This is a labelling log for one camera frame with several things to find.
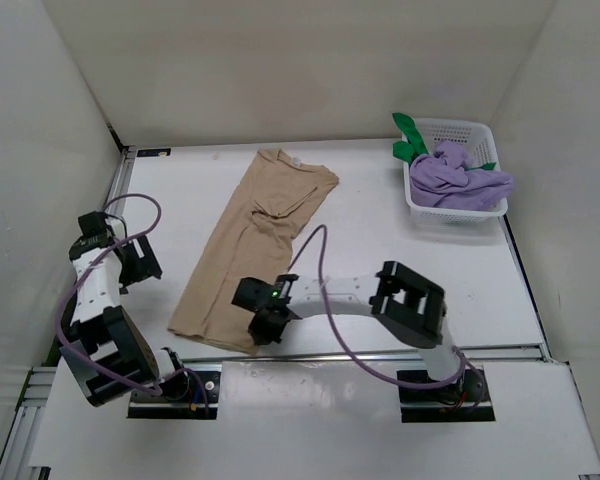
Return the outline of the beige t shirt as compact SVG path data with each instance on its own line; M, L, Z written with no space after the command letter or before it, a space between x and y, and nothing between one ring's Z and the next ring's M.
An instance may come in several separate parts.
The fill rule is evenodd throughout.
M254 355L250 314L232 304L244 277L267 283L286 271L295 239L338 185L325 166L260 149L234 190L169 321L178 336Z

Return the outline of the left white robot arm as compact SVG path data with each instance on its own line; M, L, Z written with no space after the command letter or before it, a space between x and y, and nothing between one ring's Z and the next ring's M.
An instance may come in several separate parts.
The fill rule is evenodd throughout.
M80 216L78 224L81 236L70 247L69 259L85 281L72 296L71 320L61 328L68 343L60 352L87 401L99 407L133 390L94 364L145 387L158 387L159 401L183 400L191 385L180 370L180 358L169 348L152 350L121 305L129 286L162 276L147 237L117 247L94 264L107 247L126 237L125 223L94 211Z

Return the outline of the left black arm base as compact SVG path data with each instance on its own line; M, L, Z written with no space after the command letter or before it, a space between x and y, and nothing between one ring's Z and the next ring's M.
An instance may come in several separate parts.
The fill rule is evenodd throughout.
M132 392L127 408L127 418L136 420L216 420L221 389L222 366L215 364L186 364L200 378L190 374L170 380L169 396L153 397L142 392Z

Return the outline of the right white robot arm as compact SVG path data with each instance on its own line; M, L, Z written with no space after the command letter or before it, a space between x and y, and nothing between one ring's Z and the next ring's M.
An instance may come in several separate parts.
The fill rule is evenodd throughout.
M361 368L378 379L411 390L442 389L457 383L466 369L446 325L444 290L396 261L386 261L379 272L353 278L313 279L282 274L269 284L253 277L238 283L232 304L253 314L248 332L258 346L279 343L291 321L325 315L376 319L399 342L413 347L426 366L428 383L394 380L364 364L336 340Z

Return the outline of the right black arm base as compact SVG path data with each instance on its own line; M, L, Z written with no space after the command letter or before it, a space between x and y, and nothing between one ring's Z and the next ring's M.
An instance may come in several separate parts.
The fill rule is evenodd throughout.
M455 384L437 390L398 388L401 422L494 422L495 413L484 370L471 368Z

